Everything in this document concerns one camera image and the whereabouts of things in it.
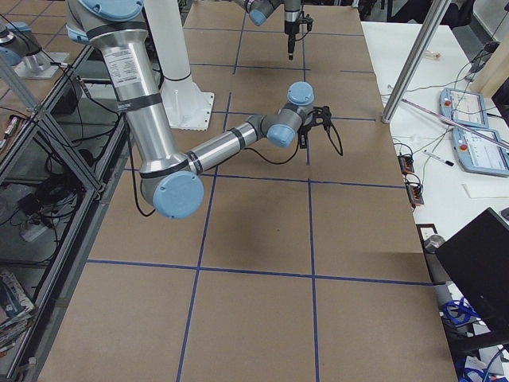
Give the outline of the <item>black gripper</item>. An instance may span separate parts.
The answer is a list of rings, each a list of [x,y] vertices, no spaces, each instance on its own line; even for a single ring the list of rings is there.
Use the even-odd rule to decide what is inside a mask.
[[[300,31],[300,24],[301,19],[298,18],[294,21],[284,21],[284,32],[286,35],[288,35],[288,41],[287,41],[287,53],[288,53],[288,59],[293,60],[294,58],[294,50],[295,50],[295,43],[296,38],[295,35],[297,35]],[[306,134],[300,134],[299,135],[299,147],[301,149],[307,148],[307,135]]]

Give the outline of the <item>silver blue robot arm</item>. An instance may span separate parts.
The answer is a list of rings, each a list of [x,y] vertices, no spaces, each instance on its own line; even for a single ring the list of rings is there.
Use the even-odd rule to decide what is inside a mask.
[[[301,2],[298,0],[234,0],[234,3],[243,8],[251,21],[261,26],[274,11],[283,5],[284,33],[288,37],[287,53],[289,60],[293,60],[297,33],[303,22]]]
[[[204,198],[200,175],[260,139],[287,147],[310,119],[314,91],[298,81],[274,115],[253,115],[183,152],[173,128],[205,128],[214,96],[192,79],[175,1],[70,1],[71,39],[98,49],[142,158],[141,192],[162,216],[192,215]]]

